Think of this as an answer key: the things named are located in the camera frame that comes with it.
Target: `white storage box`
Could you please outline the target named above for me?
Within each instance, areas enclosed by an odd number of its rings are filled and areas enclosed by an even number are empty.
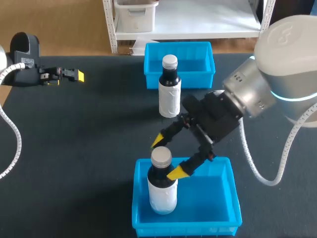
[[[116,14],[124,32],[148,32],[154,30],[155,8],[153,0],[114,0]]]

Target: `white shelf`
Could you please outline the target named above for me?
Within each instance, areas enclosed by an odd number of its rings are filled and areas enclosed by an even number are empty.
[[[184,40],[258,37],[261,25],[248,0],[160,0],[154,31],[125,33],[120,19],[115,27],[117,40]]]

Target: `black bottle neck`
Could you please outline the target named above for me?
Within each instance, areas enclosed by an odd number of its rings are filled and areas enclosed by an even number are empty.
[[[172,186],[176,180],[170,180],[167,175],[174,170],[173,165],[166,168],[157,168],[152,165],[148,171],[148,180],[155,187],[167,188]]]
[[[180,78],[177,75],[177,68],[166,69],[163,67],[163,74],[159,78],[159,83],[166,87],[176,86],[180,82]]]

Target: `wooden floor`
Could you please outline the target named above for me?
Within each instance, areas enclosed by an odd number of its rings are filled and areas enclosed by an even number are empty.
[[[0,26],[0,45],[6,51],[13,35],[24,31],[39,38],[44,56],[111,55],[102,0],[3,0]],[[255,42],[211,40],[214,53],[252,52]],[[1,105],[9,91],[1,86]]]

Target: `white cable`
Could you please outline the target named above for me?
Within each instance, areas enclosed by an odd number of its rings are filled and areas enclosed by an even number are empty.
[[[24,63],[17,63],[17,64],[13,64],[10,67],[8,67],[7,69],[5,69],[1,74],[0,74],[0,86],[4,80],[4,78],[11,73],[12,71],[18,70],[18,69],[25,69],[25,64]],[[4,176],[6,176],[15,166],[16,162],[18,161],[20,154],[21,154],[21,149],[22,149],[22,138],[21,138],[21,134],[18,130],[18,128],[15,126],[15,124],[10,120],[10,118],[8,118],[8,116],[5,114],[5,112],[3,111],[1,105],[0,105],[0,116],[5,120],[6,123],[9,124],[9,126],[11,126],[12,130],[15,133],[16,136],[16,141],[17,141],[17,148],[16,148],[16,152],[15,152],[15,156],[13,161],[11,162],[11,164],[9,165],[9,167],[3,171],[0,174],[0,179],[3,178]]]
[[[305,123],[305,121],[316,111],[317,111],[317,103],[314,104],[313,106],[311,106],[307,111],[305,111],[304,114],[298,119],[298,121],[293,126],[291,132],[289,133],[289,135],[287,137],[287,140],[286,140],[286,143],[285,143],[285,146],[283,149],[282,157],[281,157],[281,162],[279,164],[279,168],[277,171],[277,175],[273,181],[269,181],[269,180],[266,180],[265,178],[263,178],[260,175],[259,171],[257,170],[257,168],[253,162],[252,156],[250,154],[249,148],[248,148],[246,135],[244,133],[243,118],[240,118],[239,129],[240,129],[240,136],[241,136],[243,150],[244,150],[244,153],[247,157],[247,161],[251,167],[251,170],[253,171],[254,175],[256,176],[256,178],[260,182],[262,182],[263,184],[268,185],[268,186],[275,186],[281,181],[281,179],[283,177],[284,170],[285,170],[285,165],[286,165],[288,153],[289,153],[289,150],[290,150],[292,143],[295,139],[295,136],[296,136],[297,132],[299,131],[299,129],[302,127],[302,125]]]

